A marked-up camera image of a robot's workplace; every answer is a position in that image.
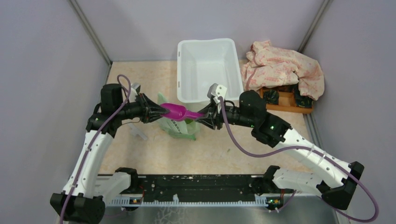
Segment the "white bag clip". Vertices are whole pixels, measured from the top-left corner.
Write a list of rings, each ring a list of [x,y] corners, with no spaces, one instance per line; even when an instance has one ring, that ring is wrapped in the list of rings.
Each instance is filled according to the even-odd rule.
[[[143,140],[147,140],[148,138],[147,138],[147,136],[144,134],[144,132],[143,131],[141,131],[138,127],[136,127],[134,124],[132,124],[132,123],[129,123],[129,124],[127,124],[128,125],[128,127],[130,128],[130,134],[132,135],[132,136],[139,136],[139,137],[141,137]]]

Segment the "green cat litter bag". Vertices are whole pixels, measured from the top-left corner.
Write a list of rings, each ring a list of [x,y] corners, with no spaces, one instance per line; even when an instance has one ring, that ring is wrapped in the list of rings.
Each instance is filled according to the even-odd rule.
[[[162,130],[175,139],[196,140],[195,134],[200,131],[199,124],[190,119],[175,121],[161,117],[156,122]]]

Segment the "purple plastic scoop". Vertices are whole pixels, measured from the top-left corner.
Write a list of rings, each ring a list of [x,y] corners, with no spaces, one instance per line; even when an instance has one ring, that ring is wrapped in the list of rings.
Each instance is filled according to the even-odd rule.
[[[204,116],[202,113],[192,112],[183,105],[173,103],[163,103],[160,105],[162,108],[167,109],[169,112],[162,116],[174,121],[184,121],[185,119],[198,119]]]

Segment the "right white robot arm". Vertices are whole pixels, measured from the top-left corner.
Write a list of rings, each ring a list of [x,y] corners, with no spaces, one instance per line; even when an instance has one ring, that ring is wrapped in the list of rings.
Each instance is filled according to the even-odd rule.
[[[311,169],[310,173],[304,173],[270,166],[263,179],[266,191],[295,189],[317,195],[339,210],[348,208],[356,190],[356,180],[364,171],[361,163],[340,160],[311,143],[287,121],[269,113],[265,100],[255,91],[243,92],[239,106],[221,105],[218,92],[209,92],[207,96],[210,103],[200,110],[204,117],[197,122],[211,129],[221,129],[225,122],[250,127],[251,135],[258,142],[275,150],[284,148],[286,153]]]

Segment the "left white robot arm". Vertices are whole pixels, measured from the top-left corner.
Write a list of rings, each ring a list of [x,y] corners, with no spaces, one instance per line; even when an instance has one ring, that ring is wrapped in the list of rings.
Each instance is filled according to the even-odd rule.
[[[137,171],[133,168],[118,168],[107,181],[97,183],[103,158],[124,120],[139,118],[146,124],[169,112],[143,93],[137,93],[130,102],[123,92],[121,84],[106,84],[100,91],[101,102],[88,119],[76,166],[61,193],[52,194],[50,199],[60,223],[98,224],[104,217],[106,206],[117,195],[141,189]]]

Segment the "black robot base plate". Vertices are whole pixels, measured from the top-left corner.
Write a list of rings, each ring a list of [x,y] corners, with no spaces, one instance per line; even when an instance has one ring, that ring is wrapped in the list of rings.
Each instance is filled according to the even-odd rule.
[[[147,203],[171,202],[174,196],[182,203],[236,203],[292,192],[277,188],[263,175],[139,175],[121,194],[138,195]]]

